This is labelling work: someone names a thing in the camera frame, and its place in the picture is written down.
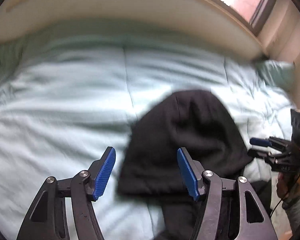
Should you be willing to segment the person's right hand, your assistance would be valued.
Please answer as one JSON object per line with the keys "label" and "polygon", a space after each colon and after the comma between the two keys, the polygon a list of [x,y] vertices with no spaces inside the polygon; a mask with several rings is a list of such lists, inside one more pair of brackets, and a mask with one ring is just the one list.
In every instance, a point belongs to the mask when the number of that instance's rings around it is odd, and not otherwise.
{"label": "person's right hand", "polygon": [[300,174],[279,173],[276,184],[277,196],[283,201],[290,201],[300,196]]}

